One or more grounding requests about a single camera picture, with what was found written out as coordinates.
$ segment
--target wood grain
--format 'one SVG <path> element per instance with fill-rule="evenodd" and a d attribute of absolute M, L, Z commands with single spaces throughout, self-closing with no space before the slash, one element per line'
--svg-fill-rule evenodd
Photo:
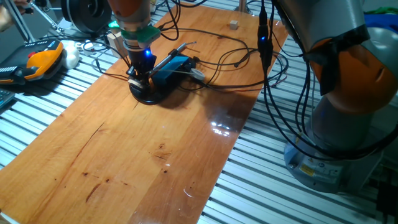
<path fill-rule="evenodd" d="M 169 20 L 165 16 L 159 24 Z M 231 20 L 239 21 L 238 30 L 229 30 Z M 178 25 L 256 47 L 257 20 L 196 7 L 183 9 Z M 274 31 L 283 43 L 282 24 Z M 198 43 L 183 53 L 211 62 L 243 47 L 213 35 L 181 32 L 176 42 L 155 41 L 152 53 L 159 61 L 193 41 Z M 224 63 L 244 54 L 231 54 Z M 207 79 L 214 68 L 198 67 Z M 119 60 L 108 72 L 125 74 L 126 69 Z M 256 54 L 239 68 L 222 69 L 217 84 L 264 78 Z M 132 97 L 126 82 L 103 75 L 0 170 L 0 209 L 20 223 L 196 223 L 258 93 L 176 90 L 160 105 L 146 106 Z"/>

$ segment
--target sticker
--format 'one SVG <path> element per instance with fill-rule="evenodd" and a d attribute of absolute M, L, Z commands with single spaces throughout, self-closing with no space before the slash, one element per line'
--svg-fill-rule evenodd
<path fill-rule="evenodd" d="M 54 44 L 55 44 L 55 41 L 51 42 L 51 44 L 48 46 L 48 48 L 52 47 Z"/>
<path fill-rule="evenodd" d="M 325 162 L 308 156 L 303 158 L 300 170 L 314 179 L 334 184 L 340 178 L 343 166 Z"/>
<path fill-rule="evenodd" d="M 300 170 L 311 177 L 313 176 L 313 173 L 315 172 L 315 170 L 311 169 L 309 166 L 305 165 L 304 163 L 301 164 Z"/>

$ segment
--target metal stand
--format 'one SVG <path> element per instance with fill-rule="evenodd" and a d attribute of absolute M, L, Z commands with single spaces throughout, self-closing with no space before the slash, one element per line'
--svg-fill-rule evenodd
<path fill-rule="evenodd" d="M 29 3 L 30 6 L 32 6 L 38 13 L 40 13 L 40 15 L 42 15 L 44 17 L 45 20 L 47 20 L 47 22 L 49 22 L 51 24 L 51 27 L 56 30 L 59 34 L 61 35 L 65 35 L 65 31 L 64 29 L 62 29 L 60 26 L 58 26 L 58 24 L 51 19 L 51 17 L 49 15 L 47 15 L 47 13 L 43 12 L 38 6 L 36 6 L 36 4 L 34 4 L 33 2 Z"/>
<path fill-rule="evenodd" d="M 22 38 L 27 43 L 35 42 L 35 39 L 30 32 L 29 28 L 26 26 L 24 18 L 19 13 L 17 6 L 14 4 L 13 0 L 3 0 L 4 7 L 9 11 L 12 21 L 15 23 L 19 33 L 21 34 Z"/>
<path fill-rule="evenodd" d="M 250 14 L 250 10 L 246 5 L 247 0 L 239 0 L 239 6 L 235 9 L 235 11 L 244 12 Z"/>

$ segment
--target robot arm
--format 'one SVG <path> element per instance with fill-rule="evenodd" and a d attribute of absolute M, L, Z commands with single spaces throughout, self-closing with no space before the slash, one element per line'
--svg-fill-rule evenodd
<path fill-rule="evenodd" d="M 123 45 L 132 62 L 134 76 L 148 83 L 147 73 L 154 67 L 156 57 L 150 45 L 160 37 L 160 30 L 148 26 L 150 0 L 108 0 L 122 29 Z"/>

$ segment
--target wire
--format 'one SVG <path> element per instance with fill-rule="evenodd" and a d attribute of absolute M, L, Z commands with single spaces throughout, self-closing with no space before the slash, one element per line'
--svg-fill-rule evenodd
<path fill-rule="evenodd" d="M 209 32 L 209 31 L 205 31 L 205 30 L 191 29 L 191 28 L 179 28 L 179 30 L 187 30 L 187 31 L 202 32 L 202 33 L 204 33 L 204 34 L 215 35 L 215 36 L 217 36 L 217 37 L 221 37 L 221 38 L 225 38 L 225 39 L 229 39 L 229 40 L 234 40 L 234 41 L 240 42 L 240 43 L 242 43 L 242 44 L 244 45 L 244 47 L 245 47 L 245 49 L 247 50 L 248 54 L 250 54 L 250 52 L 249 52 L 250 50 L 254 49 L 254 48 L 250 48 L 250 47 L 247 45 L 247 43 L 245 43 L 245 41 L 239 40 L 239 39 L 233 38 L 233 37 L 228 37 L 228 36 L 226 36 L 226 35 L 216 34 L 216 33 Z M 198 57 L 194 57 L 194 60 L 195 60 L 196 62 L 206 63 L 206 64 L 209 64 L 209 65 L 219 65 L 219 66 L 234 65 L 235 67 L 238 67 L 241 63 L 243 63 L 243 62 L 246 61 L 247 59 L 246 59 L 246 58 L 243 58 L 243 59 L 241 59 L 240 61 L 234 62 L 234 63 L 220 63 L 220 62 L 218 62 L 218 63 L 213 63 L 213 62 L 206 62 L 206 61 L 200 60 L 200 58 L 198 58 Z"/>
<path fill-rule="evenodd" d="M 284 54 L 286 54 L 286 55 L 289 56 L 289 57 L 303 57 L 304 54 L 299 54 L 299 55 L 290 55 L 290 54 L 288 54 L 284 49 L 282 49 L 282 46 L 280 45 L 280 43 L 279 43 L 279 41 L 278 41 L 278 38 L 276 37 L 276 35 L 275 35 L 275 33 L 274 33 L 273 30 L 271 31 L 271 33 L 272 33 L 272 35 L 275 37 L 275 40 L 276 40 L 276 43 L 278 44 L 278 47 L 280 48 L 280 50 L 281 50 Z"/>
<path fill-rule="evenodd" d="M 233 53 L 233 52 L 236 52 L 236 51 L 239 51 L 239 50 L 246 50 L 246 48 L 234 49 L 234 50 L 230 50 L 229 52 L 224 53 L 224 54 L 220 57 L 220 59 L 218 60 L 218 64 L 217 64 L 217 67 L 216 67 L 216 69 L 215 69 L 215 72 L 214 72 L 213 76 L 209 79 L 209 81 L 207 81 L 207 83 L 203 83 L 203 82 L 202 82 L 202 83 L 199 83 L 199 84 L 202 85 L 201 87 L 194 88 L 194 89 L 188 89 L 188 88 L 184 88 L 184 87 L 182 87 L 182 86 L 180 85 L 180 88 L 183 89 L 183 90 L 185 90 L 185 91 L 197 91 L 197 90 L 201 90 L 201 89 L 204 88 L 204 87 L 208 87 L 208 85 L 211 83 L 211 81 L 213 81 L 214 77 L 216 77 L 216 74 L 217 74 L 218 69 L 219 69 L 219 67 L 220 67 L 220 62 L 221 62 L 221 60 L 223 59 L 223 57 L 224 57 L 225 55 L 229 54 L 229 53 Z"/>
<path fill-rule="evenodd" d="M 315 139 L 315 133 L 313 132 L 313 104 L 314 104 L 314 97 L 315 97 L 315 82 L 317 81 L 317 78 L 315 76 L 315 73 L 312 74 L 313 76 L 313 83 L 312 83 L 312 104 L 311 104 L 311 117 L 310 117 L 310 125 L 311 125 L 311 132 L 312 132 L 312 138 Z"/>
<path fill-rule="evenodd" d="M 166 38 L 167 40 L 175 41 L 175 40 L 178 40 L 178 38 L 180 37 L 180 31 L 179 31 L 179 29 L 178 29 L 177 21 L 175 20 L 175 17 L 174 17 L 174 15 L 173 15 L 172 9 L 171 9 L 171 7 L 170 7 L 169 1 L 168 1 L 168 0 L 165 0 L 165 2 L 166 2 L 167 9 L 169 10 L 170 16 L 171 16 L 171 18 L 172 18 L 173 26 L 172 26 L 172 27 L 169 27 L 169 28 L 166 28 L 166 29 L 163 29 L 162 26 L 165 25 L 165 24 L 163 24 L 163 25 L 160 26 L 160 30 L 161 30 L 161 31 L 164 31 L 164 30 L 169 30 L 169 29 L 175 29 L 175 30 L 177 31 L 177 35 L 176 35 L 175 38 L 172 39 L 172 38 L 170 38 L 170 37 L 167 37 L 167 36 L 164 35 L 163 33 L 160 33 L 160 34 L 161 34 L 164 38 Z"/>
<path fill-rule="evenodd" d="M 126 65 L 127 65 L 127 67 L 131 67 L 131 65 L 130 65 L 130 63 L 124 58 L 124 56 L 122 55 L 122 53 L 120 53 L 117 49 L 115 49 L 114 47 L 112 47 L 112 46 L 110 46 L 110 45 L 108 45 L 108 44 L 104 44 L 104 43 L 102 43 L 102 42 L 98 42 L 98 41 L 88 41 L 88 42 L 85 42 L 84 44 L 83 44 L 83 49 L 85 49 L 85 46 L 86 46 L 86 44 L 89 44 L 89 43 L 96 43 L 96 44 L 102 44 L 102 45 L 104 45 L 104 46 L 106 46 L 106 47 L 109 47 L 110 49 L 112 49 L 112 50 L 114 50 L 119 56 L 120 56 L 120 58 L 122 59 L 122 60 L 124 60 L 124 63 L 126 63 Z"/>
<path fill-rule="evenodd" d="M 111 76 L 111 77 L 114 77 L 114 78 L 116 78 L 116 77 L 122 77 L 123 80 L 125 80 L 125 81 L 128 80 L 128 78 L 125 77 L 125 76 L 123 76 L 123 75 L 111 74 L 111 73 L 103 72 L 102 69 L 101 69 L 101 67 L 100 67 L 100 62 L 98 61 L 98 58 L 95 59 L 95 64 L 97 65 L 97 68 L 98 68 L 99 72 L 101 72 L 101 73 L 104 74 L 104 75 L 108 75 L 108 76 Z"/>
<path fill-rule="evenodd" d="M 114 34 L 114 33 L 112 33 L 112 32 L 110 32 L 110 34 L 112 34 L 113 35 L 113 37 L 115 38 L 115 40 L 116 40 L 116 42 L 118 43 L 118 46 L 119 46 L 119 48 L 120 49 L 123 49 L 124 48 L 124 46 L 122 46 L 121 44 L 120 44 L 120 41 L 119 41 L 119 39 L 116 37 L 116 35 Z M 129 59 L 128 59 L 129 57 L 126 57 L 126 60 L 127 60 L 127 62 L 129 63 L 129 67 L 131 67 L 131 62 L 129 62 Z"/>
<path fill-rule="evenodd" d="M 197 4 L 194 4 L 194 5 L 184 5 L 184 4 L 181 4 L 181 3 L 176 3 L 174 0 L 172 0 L 172 2 L 174 2 L 175 4 L 178 4 L 181 7 L 193 8 L 193 7 L 200 6 L 201 4 L 207 2 L 207 0 L 202 0 L 201 2 L 199 2 Z"/>

